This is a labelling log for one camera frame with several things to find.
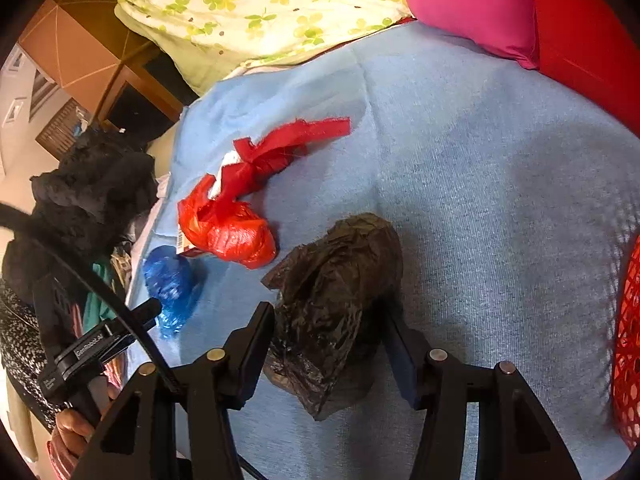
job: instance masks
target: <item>black and white patterned fabric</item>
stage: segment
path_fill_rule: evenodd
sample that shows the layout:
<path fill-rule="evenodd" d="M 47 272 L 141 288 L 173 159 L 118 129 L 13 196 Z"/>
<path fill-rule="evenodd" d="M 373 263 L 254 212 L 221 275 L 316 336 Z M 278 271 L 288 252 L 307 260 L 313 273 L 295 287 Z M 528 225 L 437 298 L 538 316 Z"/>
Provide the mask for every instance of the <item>black and white patterned fabric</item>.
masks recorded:
<path fill-rule="evenodd" d="M 22 302 L 0 278 L 0 360 L 7 378 L 36 418 L 52 431 L 57 408 L 38 386 L 38 374 L 47 364 L 33 307 Z"/>

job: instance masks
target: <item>pillow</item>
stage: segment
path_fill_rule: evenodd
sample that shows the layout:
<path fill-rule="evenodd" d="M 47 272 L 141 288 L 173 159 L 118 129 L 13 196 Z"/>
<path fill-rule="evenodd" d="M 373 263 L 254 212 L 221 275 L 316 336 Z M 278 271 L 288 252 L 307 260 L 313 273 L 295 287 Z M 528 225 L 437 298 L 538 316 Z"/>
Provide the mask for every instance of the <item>pillow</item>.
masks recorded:
<path fill-rule="evenodd" d="M 475 41 L 496 56 L 538 68 L 533 0 L 407 0 L 414 16 L 432 27 Z"/>

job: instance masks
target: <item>blue plastic bag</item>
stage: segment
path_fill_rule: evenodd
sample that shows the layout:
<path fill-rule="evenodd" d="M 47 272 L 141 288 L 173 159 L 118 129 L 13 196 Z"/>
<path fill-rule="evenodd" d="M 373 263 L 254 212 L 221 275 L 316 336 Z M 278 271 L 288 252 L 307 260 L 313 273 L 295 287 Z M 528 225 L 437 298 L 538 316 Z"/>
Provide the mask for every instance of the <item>blue plastic bag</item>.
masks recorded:
<path fill-rule="evenodd" d="M 193 314 L 191 292 L 195 278 L 187 258 L 178 256 L 175 247 L 163 245 L 155 248 L 143 264 L 146 290 L 158 298 L 162 312 L 158 316 L 160 335 L 175 336 Z"/>

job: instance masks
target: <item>brown vent grille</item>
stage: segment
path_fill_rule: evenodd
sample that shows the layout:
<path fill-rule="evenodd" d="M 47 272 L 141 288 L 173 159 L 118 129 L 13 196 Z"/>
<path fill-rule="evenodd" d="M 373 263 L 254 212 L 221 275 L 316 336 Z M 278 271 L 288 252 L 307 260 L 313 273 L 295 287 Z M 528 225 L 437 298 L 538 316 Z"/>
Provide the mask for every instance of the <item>brown vent grille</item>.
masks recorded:
<path fill-rule="evenodd" d="M 37 143 L 57 160 L 60 160 L 65 152 L 76 142 L 72 133 L 76 124 L 80 121 L 76 114 L 76 107 L 87 115 L 84 108 L 75 99 L 69 99 L 36 137 Z"/>

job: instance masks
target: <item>red plastic basket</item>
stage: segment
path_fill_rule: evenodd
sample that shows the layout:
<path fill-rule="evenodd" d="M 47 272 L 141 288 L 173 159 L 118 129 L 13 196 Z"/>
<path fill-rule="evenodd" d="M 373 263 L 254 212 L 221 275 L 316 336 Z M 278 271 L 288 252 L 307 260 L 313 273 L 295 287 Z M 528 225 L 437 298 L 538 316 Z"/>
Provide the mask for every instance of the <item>red plastic basket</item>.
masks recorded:
<path fill-rule="evenodd" d="M 640 442 L 640 238 L 631 254 L 618 320 L 612 396 L 620 435 L 629 449 Z"/>

